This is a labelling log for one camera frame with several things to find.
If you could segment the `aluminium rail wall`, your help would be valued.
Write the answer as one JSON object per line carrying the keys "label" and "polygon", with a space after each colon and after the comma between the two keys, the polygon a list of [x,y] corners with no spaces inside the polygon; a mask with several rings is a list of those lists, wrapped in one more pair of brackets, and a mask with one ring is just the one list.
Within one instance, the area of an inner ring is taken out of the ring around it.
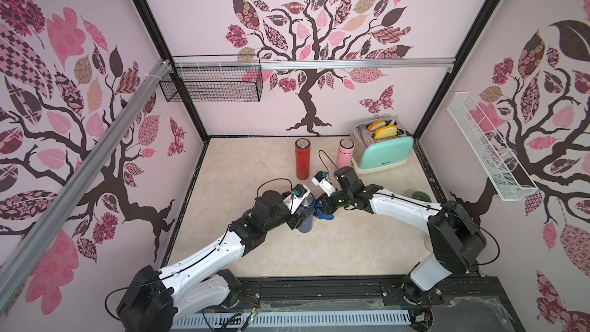
{"label": "aluminium rail wall", "polygon": [[205,67],[229,68],[255,66],[261,70],[306,70],[306,69],[394,69],[394,68],[452,68],[454,58],[399,58],[399,59],[355,59],[355,60],[304,60],[304,61],[179,61],[179,68]]}
{"label": "aluminium rail wall", "polygon": [[24,240],[8,258],[1,269],[1,312],[6,311],[18,289],[26,282],[33,267],[44,255],[69,215],[78,206],[82,196],[124,138],[132,122],[155,93],[160,78],[166,76],[171,70],[171,61],[161,60],[146,75],[138,91],[129,100],[128,106],[122,109],[111,127],[82,162],[81,167],[66,182],[49,209],[39,217]]}

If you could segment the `blue thermos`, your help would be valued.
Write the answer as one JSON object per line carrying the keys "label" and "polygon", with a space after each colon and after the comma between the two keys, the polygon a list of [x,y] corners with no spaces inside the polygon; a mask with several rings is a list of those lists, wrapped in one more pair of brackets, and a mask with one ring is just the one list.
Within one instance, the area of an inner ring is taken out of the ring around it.
{"label": "blue thermos", "polygon": [[315,197],[310,194],[299,207],[301,211],[303,221],[298,227],[298,231],[301,233],[308,233],[313,228],[313,214],[316,211],[315,208]]}

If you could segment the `aluminium rail back wall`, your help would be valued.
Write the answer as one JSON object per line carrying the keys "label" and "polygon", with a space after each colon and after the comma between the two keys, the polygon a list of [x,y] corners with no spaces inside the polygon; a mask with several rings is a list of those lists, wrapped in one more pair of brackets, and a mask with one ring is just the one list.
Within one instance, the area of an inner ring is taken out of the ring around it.
{"label": "aluminium rail back wall", "polygon": [[399,59],[355,59],[355,60],[304,60],[304,61],[179,61],[179,68],[205,67],[229,68],[255,66],[261,70],[306,70],[306,69],[394,69],[394,68],[452,68],[454,58],[399,58]]}

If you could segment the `toast slice rear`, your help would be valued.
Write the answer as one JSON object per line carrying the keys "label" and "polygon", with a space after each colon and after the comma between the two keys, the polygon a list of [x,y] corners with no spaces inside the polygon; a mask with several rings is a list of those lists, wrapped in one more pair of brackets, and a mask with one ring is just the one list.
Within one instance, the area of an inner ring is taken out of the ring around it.
{"label": "toast slice rear", "polygon": [[375,132],[375,131],[379,130],[380,128],[385,127],[386,125],[387,125],[387,123],[384,120],[375,121],[373,124],[371,124],[367,127],[367,130],[371,131],[371,132]]}

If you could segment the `toast slice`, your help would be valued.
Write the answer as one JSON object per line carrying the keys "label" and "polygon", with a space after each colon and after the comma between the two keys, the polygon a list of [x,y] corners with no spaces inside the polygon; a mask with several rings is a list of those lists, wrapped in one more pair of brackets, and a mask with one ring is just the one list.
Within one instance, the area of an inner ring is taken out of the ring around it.
{"label": "toast slice", "polygon": [[386,125],[381,128],[378,128],[375,131],[373,138],[375,140],[393,138],[393,137],[397,136],[397,132],[398,132],[398,127],[396,127],[395,125]]}
{"label": "toast slice", "polygon": [[367,127],[367,130],[371,131],[371,132],[375,132],[375,131],[379,130],[380,128],[385,127],[386,125],[387,125],[387,123],[384,120],[375,121],[373,124],[371,124]]}

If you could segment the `mint green toaster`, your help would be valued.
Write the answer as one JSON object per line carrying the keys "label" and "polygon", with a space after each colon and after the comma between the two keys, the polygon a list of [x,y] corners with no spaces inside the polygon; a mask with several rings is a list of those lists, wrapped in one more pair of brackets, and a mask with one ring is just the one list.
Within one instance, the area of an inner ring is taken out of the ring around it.
{"label": "mint green toaster", "polygon": [[[367,127],[375,121],[384,120],[387,125],[398,127],[397,136],[382,140],[373,138],[375,132]],[[380,116],[358,124],[351,132],[350,138],[355,147],[352,157],[354,170],[360,174],[369,174],[399,167],[407,163],[414,139],[397,121],[397,117]]]}

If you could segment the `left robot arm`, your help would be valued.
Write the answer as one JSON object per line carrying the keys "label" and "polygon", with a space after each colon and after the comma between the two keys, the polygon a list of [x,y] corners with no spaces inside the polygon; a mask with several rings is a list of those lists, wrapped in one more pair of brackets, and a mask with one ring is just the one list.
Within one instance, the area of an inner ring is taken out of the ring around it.
{"label": "left robot arm", "polygon": [[266,191],[209,246],[158,270],[143,267],[115,309],[124,329],[169,331],[187,315],[237,299],[241,284],[226,265],[263,244],[273,229],[283,224],[295,229],[303,222],[297,210],[309,197],[304,184],[287,194]]}

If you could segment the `red thermos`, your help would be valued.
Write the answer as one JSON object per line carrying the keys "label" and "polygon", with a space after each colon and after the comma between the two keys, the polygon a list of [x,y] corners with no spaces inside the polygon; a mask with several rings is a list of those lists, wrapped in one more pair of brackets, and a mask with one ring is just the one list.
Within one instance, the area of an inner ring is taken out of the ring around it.
{"label": "red thermos", "polygon": [[296,176],[304,181],[310,177],[310,141],[306,138],[299,138],[295,141]]}

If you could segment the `pink thermos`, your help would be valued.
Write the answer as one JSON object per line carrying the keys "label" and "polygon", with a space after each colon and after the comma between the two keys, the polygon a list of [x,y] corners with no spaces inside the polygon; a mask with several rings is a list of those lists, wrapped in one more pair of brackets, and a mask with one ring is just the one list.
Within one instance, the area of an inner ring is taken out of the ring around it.
{"label": "pink thermos", "polygon": [[355,144],[352,139],[343,138],[340,140],[336,155],[336,167],[338,169],[351,166],[354,147]]}

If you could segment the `aluminium rail left wall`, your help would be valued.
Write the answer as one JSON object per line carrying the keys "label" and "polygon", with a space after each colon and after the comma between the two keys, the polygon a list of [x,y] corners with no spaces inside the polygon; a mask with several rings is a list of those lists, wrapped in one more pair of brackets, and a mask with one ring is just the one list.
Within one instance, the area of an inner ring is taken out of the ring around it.
{"label": "aluminium rail left wall", "polygon": [[24,240],[8,258],[1,269],[1,312],[6,311],[18,289],[26,282],[33,267],[44,255],[69,215],[78,206],[82,196],[124,138],[132,122],[155,93],[160,78],[166,76],[171,70],[171,61],[161,60],[146,75],[138,91],[129,100],[128,106],[122,109],[111,127],[82,162],[81,167],[66,182],[49,209],[39,217]]}

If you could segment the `green ceramic cup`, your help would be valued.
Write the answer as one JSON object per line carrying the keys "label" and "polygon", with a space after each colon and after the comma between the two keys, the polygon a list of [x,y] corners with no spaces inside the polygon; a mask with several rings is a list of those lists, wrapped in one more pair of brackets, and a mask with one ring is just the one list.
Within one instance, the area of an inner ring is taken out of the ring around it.
{"label": "green ceramic cup", "polygon": [[413,200],[417,200],[417,201],[423,201],[426,203],[432,203],[433,200],[432,198],[423,191],[413,191],[411,192],[410,198],[412,198]]}

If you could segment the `toast slice front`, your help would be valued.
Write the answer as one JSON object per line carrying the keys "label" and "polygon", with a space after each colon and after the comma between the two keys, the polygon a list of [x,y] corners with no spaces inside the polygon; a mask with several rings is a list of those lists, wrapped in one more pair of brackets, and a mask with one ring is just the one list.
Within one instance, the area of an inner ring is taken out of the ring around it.
{"label": "toast slice front", "polygon": [[396,127],[395,125],[386,125],[381,128],[378,128],[375,131],[373,138],[375,140],[393,138],[393,137],[397,136],[397,132],[398,132],[398,127]]}

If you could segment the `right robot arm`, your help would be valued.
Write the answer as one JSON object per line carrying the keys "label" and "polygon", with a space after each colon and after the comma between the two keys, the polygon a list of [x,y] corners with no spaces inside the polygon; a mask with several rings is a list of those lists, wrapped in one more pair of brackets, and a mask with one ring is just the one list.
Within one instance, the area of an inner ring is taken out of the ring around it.
{"label": "right robot arm", "polygon": [[318,172],[312,183],[324,192],[321,211],[361,210],[405,222],[430,237],[432,252],[403,279],[401,291],[410,304],[421,304],[426,294],[451,275],[464,275],[487,245],[482,229],[455,201],[429,203],[396,195],[378,184],[365,185],[351,167],[335,172],[340,189],[327,172]]}

